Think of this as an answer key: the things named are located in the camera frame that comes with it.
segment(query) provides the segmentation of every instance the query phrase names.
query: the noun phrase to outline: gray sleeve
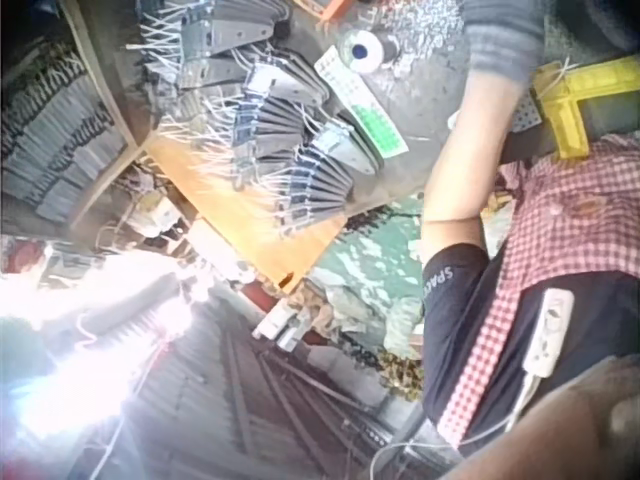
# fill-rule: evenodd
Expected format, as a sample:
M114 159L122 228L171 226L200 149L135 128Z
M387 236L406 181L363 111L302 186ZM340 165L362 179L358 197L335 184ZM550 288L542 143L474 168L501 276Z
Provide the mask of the gray sleeve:
M544 54L544 0L467 0L470 68L528 85Z

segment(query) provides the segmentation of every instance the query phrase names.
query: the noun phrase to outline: wooden board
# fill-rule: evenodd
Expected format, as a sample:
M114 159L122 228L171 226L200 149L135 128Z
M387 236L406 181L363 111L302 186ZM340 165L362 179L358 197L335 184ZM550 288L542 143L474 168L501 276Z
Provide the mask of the wooden board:
M157 136L146 151L242 258L275 285L291 278L283 287L285 292L306 275L346 222L340 216L313 225L293 238L281 238L273 219L261 208L264 198L251 189L235 192L229 181L198 173L193 167L201 165L202 160L191 154L188 145Z
M116 158L111 165L105 168L98 178L90 187L88 187L80 197L78 204L75 206L71 217L69 217L69 229L73 230L82 217L89 211L91 206L96 202L98 197L107 189L111 183L118 178L118 176L124 172L124 170L131 165L144 151L144 145L138 147L136 145L130 145L125 148L124 151Z

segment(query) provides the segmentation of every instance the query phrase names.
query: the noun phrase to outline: red checkered shirt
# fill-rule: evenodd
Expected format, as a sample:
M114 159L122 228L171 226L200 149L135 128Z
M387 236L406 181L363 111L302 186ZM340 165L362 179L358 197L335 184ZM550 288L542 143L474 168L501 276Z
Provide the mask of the red checkered shirt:
M523 290L562 275L621 271L640 278L640 144L609 135L573 168L540 159L501 167L516 199L495 297L438 422L458 447L507 343Z

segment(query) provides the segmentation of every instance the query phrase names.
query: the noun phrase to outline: spool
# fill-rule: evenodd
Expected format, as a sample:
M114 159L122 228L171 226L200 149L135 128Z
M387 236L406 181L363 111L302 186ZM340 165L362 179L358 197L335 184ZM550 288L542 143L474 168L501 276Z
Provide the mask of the spool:
M397 41L385 32L351 30L340 40L338 52L349 69L367 74L395 60L399 48Z

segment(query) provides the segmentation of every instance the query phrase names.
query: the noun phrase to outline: person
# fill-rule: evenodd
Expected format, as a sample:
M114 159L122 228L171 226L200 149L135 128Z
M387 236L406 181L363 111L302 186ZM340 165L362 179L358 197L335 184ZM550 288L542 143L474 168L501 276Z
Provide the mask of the person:
M529 405L610 356L640 351L640 145L611 135L569 168L553 156L500 167L516 202L489 258L480 212L512 115L542 62L541 0L468 0L470 71L460 113L425 187L421 258L423 405L469 455L501 435L521 397L541 304L569 292L560 356Z
M446 480L637 480L639 379L640 355L601 361Z

